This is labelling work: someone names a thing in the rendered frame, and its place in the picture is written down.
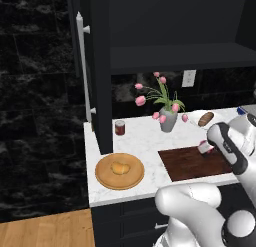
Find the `dark wall cabinet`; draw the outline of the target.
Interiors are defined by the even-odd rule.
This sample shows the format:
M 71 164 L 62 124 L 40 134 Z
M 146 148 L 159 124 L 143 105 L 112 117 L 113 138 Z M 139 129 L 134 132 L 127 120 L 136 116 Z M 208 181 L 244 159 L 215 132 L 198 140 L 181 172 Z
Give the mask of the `dark wall cabinet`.
M 112 75 L 256 66 L 235 38 L 245 0 L 109 0 Z

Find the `grey vase with pink tulips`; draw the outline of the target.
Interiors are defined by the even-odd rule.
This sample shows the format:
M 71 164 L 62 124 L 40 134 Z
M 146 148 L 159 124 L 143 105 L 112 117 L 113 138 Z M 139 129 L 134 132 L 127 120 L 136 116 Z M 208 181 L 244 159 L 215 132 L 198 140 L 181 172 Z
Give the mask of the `grey vase with pink tulips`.
M 135 88 L 137 90 L 147 89 L 148 93 L 138 96 L 135 99 L 135 104 L 138 107 L 145 105 L 147 101 L 153 101 L 154 104 L 162 104 L 163 107 L 158 112 L 154 112 L 152 118 L 159 121 L 162 132 L 170 133 L 177 121 L 178 112 L 180 110 L 185 111 L 185 104 L 178 99 L 177 92 L 170 96 L 165 76 L 159 72 L 154 72 L 153 76 L 159 85 L 159 90 L 136 83 Z

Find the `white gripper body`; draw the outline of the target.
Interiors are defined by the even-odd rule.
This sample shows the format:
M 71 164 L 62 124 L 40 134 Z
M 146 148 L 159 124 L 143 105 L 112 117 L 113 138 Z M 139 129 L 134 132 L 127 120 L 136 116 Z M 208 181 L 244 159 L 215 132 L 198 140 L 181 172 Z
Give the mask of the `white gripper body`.
M 214 150 L 214 147 L 210 145 L 207 140 L 203 140 L 200 142 L 198 150 L 202 155 L 206 155 L 211 153 Z

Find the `dark cabinet door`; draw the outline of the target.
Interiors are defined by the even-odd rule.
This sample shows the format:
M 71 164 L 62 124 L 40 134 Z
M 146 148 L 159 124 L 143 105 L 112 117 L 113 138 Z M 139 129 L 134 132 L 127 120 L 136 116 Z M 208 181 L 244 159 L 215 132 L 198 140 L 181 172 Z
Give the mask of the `dark cabinet door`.
M 235 41 L 256 51 L 256 0 L 245 0 Z
M 74 51 L 75 70 L 82 77 L 79 55 L 76 15 L 80 12 L 84 25 L 90 26 L 85 35 L 86 60 L 92 86 L 93 105 L 96 113 L 92 122 L 101 154 L 113 152 L 111 71 L 109 44 L 109 0 L 67 0 Z

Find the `dark base cabinet drawers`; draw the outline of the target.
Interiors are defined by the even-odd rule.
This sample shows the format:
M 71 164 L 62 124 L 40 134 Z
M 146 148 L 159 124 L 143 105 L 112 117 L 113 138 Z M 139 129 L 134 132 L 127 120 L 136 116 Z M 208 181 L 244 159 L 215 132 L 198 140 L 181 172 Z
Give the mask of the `dark base cabinet drawers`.
M 218 186 L 222 201 L 217 210 L 227 219 L 233 212 L 254 206 L 240 183 Z M 169 217 L 146 198 L 91 208 L 95 247 L 152 247 L 164 233 Z

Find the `red jam jar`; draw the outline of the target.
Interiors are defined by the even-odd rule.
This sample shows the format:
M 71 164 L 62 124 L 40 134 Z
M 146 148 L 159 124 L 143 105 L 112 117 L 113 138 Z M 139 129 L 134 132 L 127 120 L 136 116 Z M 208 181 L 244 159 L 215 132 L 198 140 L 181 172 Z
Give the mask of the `red jam jar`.
M 115 133 L 118 136 L 122 136 L 125 134 L 125 122 L 123 120 L 117 120 L 115 122 Z

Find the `white wall outlet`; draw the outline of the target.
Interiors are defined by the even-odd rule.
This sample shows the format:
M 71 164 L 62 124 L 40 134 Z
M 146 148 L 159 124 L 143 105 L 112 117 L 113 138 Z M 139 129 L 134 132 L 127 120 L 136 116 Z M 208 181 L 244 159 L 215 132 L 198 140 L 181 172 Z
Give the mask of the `white wall outlet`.
M 195 70 L 185 70 L 183 72 L 183 79 L 182 79 L 182 87 L 193 87 L 196 77 L 196 71 Z

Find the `golden croissant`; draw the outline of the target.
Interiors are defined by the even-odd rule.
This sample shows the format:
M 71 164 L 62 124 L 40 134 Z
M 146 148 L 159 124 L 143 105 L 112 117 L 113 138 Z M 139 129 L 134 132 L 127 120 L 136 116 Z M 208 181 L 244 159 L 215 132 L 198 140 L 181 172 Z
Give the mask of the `golden croissant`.
M 123 164 L 120 162 L 113 162 L 111 165 L 111 169 L 114 174 L 124 175 L 129 172 L 130 166 L 128 164 Z

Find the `dark wooden cutting board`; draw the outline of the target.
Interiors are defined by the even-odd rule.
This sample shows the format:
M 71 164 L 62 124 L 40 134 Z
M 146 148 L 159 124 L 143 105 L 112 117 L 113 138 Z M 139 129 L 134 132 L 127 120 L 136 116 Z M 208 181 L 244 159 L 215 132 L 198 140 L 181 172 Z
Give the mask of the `dark wooden cutting board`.
M 231 167 L 216 150 L 201 154 L 197 147 L 159 151 L 172 181 L 231 173 Z

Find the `brown bread loaf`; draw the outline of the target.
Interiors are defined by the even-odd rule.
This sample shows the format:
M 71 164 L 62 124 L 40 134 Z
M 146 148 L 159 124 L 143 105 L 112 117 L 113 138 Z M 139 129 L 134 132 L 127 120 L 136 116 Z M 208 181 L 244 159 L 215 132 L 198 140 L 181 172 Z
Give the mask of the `brown bread loaf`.
M 214 117 L 214 114 L 212 112 L 207 112 L 204 115 L 202 115 L 198 121 L 198 125 L 200 127 L 206 126 Z

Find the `round wooden plate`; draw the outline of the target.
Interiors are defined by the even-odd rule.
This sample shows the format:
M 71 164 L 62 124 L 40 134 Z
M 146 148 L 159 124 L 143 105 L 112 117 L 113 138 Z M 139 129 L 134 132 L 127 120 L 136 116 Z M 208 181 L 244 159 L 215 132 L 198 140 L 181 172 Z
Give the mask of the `round wooden plate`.
M 120 162 L 128 164 L 130 170 L 127 174 L 114 174 L 111 165 L 113 162 Z M 95 176 L 99 183 L 104 187 L 113 190 L 130 189 L 137 184 L 144 177 L 144 165 L 135 156 L 127 153 L 113 153 L 102 158 L 96 165 Z

